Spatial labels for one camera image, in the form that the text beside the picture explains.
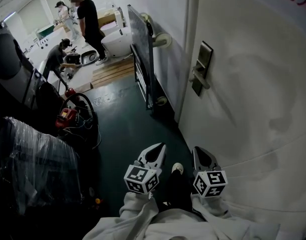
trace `green floor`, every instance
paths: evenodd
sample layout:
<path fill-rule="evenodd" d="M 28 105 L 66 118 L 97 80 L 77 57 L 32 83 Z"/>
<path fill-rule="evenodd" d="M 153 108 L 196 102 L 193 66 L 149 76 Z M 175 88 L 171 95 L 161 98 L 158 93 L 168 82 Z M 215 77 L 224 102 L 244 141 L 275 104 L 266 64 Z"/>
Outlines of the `green floor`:
<path fill-rule="evenodd" d="M 158 201 L 164 199 L 163 189 L 174 163 L 182 163 L 187 174 L 192 175 L 191 153 L 176 123 L 151 116 L 133 76 L 85 94 L 97 113 L 102 136 L 90 173 L 100 197 L 108 205 L 110 216 L 119 216 L 128 190 L 123 177 L 128 166 L 147 147 L 161 142 L 167 145 L 160 186 L 154 194 Z"/>

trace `white sneaker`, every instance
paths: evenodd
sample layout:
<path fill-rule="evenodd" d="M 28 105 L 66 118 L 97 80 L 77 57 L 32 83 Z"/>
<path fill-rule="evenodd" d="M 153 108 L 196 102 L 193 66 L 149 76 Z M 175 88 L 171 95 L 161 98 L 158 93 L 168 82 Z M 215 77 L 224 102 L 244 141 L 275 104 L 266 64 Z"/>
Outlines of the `white sneaker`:
<path fill-rule="evenodd" d="M 105 58 L 103 58 L 103 59 L 99 59 L 99 60 L 95 63 L 95 65 L 99 66 L 99 65 L 103 64 L 104 62 L 107 62 L 108 60 L 109 60 L 108 57 L 105 57 Z"/>
<path fill-rule="evenodd" d="M 180 164 L 179 162 L 175 163 L 172 167 L 172 173 L 175 171 L 175 170 L 179 170 L 179 172 L 181 173 L 181 175 L 183 174 L 184 172 L 184 168 L 183 168 L 183 165 Z"/>
<path fill-rule="evenodd" d="M 88 47 L 88 46 L 89 46 L 89 43 L 88 43 L 88 42 L 85 42 L 85 44 L 84 44 L 84 46 L 82 47 L 82 49 L 85 48 L 85 47 Z"/>

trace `white pants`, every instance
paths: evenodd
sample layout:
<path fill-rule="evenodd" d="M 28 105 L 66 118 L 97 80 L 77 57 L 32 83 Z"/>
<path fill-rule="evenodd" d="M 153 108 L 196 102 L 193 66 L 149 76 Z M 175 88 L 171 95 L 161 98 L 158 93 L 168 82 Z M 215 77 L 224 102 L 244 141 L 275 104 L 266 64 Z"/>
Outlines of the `white pants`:
<path fill-rule="evenodd" d="M 64 24 L 68 27 L 68 29 L 72 33 L 71 39 L 76 40 L 80 33 L 75 29 L 75 27 L 73 25 L 73 19 L 68 18 L 68 19 L 64 20 Z"/>

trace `fluorescent light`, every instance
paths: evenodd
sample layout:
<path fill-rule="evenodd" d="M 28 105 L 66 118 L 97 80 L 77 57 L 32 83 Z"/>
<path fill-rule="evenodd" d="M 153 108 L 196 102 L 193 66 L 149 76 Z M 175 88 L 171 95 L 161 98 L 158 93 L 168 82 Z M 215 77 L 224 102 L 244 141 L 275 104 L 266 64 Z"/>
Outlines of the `fluorescent light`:
<path fill-rule="evenodd" d="M 6 22 L 6 21 L 7 21 L 9 18 L 11 18 L 15 13 L 16 13 L 16 11 L 13 12 L 12 14 L 10 14 L 9 16 L 7 16 L 7 17 L 4 19 L 4 21 Z"/>

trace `plastic wrap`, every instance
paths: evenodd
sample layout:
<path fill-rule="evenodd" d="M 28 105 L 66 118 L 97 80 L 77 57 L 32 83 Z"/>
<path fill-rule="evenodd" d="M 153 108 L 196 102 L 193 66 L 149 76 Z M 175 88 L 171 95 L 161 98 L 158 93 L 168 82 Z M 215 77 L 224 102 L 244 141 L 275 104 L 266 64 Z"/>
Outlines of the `plastic wrap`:
<path fill-rule="evenodd" d="M 0 168 L 20 214 L 27 207 L 81 202 L 73 148 L 11 117 L 0 120 Z"/>

